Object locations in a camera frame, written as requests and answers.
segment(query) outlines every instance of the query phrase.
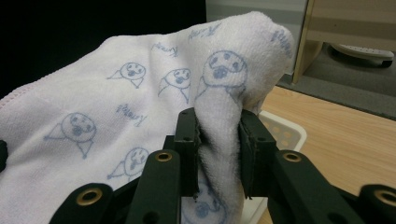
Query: wooden panel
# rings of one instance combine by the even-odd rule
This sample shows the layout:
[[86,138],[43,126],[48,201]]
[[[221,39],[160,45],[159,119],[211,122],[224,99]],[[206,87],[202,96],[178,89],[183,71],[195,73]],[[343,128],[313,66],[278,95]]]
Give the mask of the wooden panel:
[[262,109],[305,128],[301,152],[333,185],[355,195],[366,184],[396,188],[396,121],[279,87]]

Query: gray floor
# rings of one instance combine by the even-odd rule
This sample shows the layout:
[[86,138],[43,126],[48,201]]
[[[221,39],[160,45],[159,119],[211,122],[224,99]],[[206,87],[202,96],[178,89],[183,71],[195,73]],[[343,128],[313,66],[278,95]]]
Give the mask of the gray floor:
[[276,85],[396,120],[396,62],[388,68],[380,65],[342,53],[334,56],[324,44],[297,84],[285,75]]

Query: towel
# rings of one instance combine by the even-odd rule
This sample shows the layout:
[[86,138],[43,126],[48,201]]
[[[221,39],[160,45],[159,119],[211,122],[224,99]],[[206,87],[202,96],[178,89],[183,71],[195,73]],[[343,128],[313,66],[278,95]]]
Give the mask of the towel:
[[48,223],[76,188],[118,189],[194,107],[202,128],[198,198],[182,223],[238,223],[243,208],[237,123],[291,65],[293,38],[260,12],[169,35],[120,35],[0,101],[0,223]]

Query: wooden table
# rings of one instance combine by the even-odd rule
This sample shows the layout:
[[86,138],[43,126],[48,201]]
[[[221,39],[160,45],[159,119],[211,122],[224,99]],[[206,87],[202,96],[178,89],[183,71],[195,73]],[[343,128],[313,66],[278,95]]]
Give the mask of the wooden table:
[[[367,184],[396,188],[396,121],[279,87],[262,109],[305,128],[301,152],[331,184],[355,195]],[[259,223],[272,223],[267,211]]]

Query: towel fold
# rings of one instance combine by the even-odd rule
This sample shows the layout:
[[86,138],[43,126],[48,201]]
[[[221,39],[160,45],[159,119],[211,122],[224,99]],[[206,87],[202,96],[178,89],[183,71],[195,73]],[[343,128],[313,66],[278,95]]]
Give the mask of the towel fold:
[[0,222],[48,223],[74,189],[113,189],[142,173],[149,153],[195,107],[200,194],[182,223],[238,223],[243,206],[237,123],[259,112],[291,65],[293,38],[260,12],[169,35],[114,36],[75,63],[0,101]]

